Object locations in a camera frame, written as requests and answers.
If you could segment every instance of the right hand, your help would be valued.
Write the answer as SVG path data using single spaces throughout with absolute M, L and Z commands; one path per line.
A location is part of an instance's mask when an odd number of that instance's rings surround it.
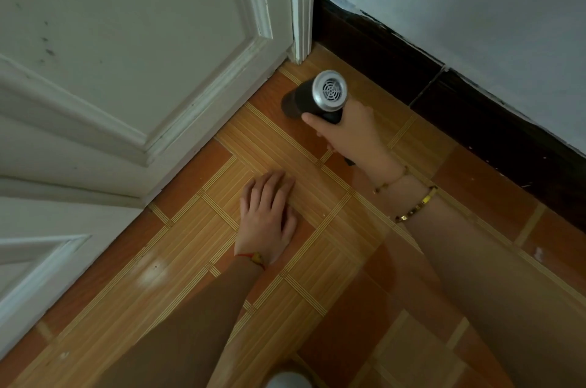
M 303 121 L 324 136 L 333 149 L 363 168 L 365 162 L 385 152 L 374 125 L 373 110 L 348 97 L 339 124 L 330 124 L 319 116 L 304 113 Z

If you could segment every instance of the left hand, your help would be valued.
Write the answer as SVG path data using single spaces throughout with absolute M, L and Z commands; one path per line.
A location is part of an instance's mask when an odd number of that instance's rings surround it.
M 234 245 L 235 254 L 259 252 L 264 262 L 271 264 L 291 241 L 297 216 L 293 208 L 287 206 L 287 198 L 295 179 L 286 179 L 277 190 L 284 175 L 282 170 L 269 172 L 259 179 L 253 178 L 245 186 L 240 197 L 240 227 Z

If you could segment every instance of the door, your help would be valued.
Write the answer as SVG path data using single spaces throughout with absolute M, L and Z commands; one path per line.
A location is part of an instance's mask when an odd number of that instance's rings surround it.
M 292 23 L 290 0 L 0 9 L 3 355 L 272 74 Z
M 0 358 L 140 213 L 0 197 Z

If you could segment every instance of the handheld vacuum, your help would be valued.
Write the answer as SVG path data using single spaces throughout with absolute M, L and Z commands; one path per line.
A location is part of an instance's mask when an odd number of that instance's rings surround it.
M 283 96 L 281 109 L 289 118 L 301 118 L 304 112 L 308 112 L 331 124 L 338 124 L 347 99 L 348 86 L 344 77 L 337 71 L 325 70 Z M 354 165 L 348 158 L 344 160 L 348 165 Z

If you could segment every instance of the gold bracelet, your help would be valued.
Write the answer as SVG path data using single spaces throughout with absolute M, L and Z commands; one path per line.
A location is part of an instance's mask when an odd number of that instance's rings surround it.
M 423 207 L 427 203 L 429 203 L 429 200 L 436 194 L 437 191 L 438 191 L 438 186 L 431 186 L 429 188 L 429 194 L 427 194 L 413 209 L 411 209 L 409 212 L 407 212 L 402 217 L 400 217 L 398 215 L 395 217 L 395 223 L 402 223 L 403 221 L 407 221 L 410 217 L 412 217 L 414 214 L 416 214 L 421 209 L 423 209 Z
M 379 193 L 381 190 L 388 188 L 389 186 L 392 186 L 393 184 L 395 184 L 397 181 L 399 181 L 401 178 L 403 178 L 405 175 L 409 174 L 409 168 L 407 166 L 405 166 L 405 168 L 403 169 L 403 173 L 401 174 L 401 176 L 399 178 L 397 178 L 395 181 L 393 181 L 392 183 L 383 183 L 378 187 L 375 187 L 374 190 L 372 191 L 373 193 Z

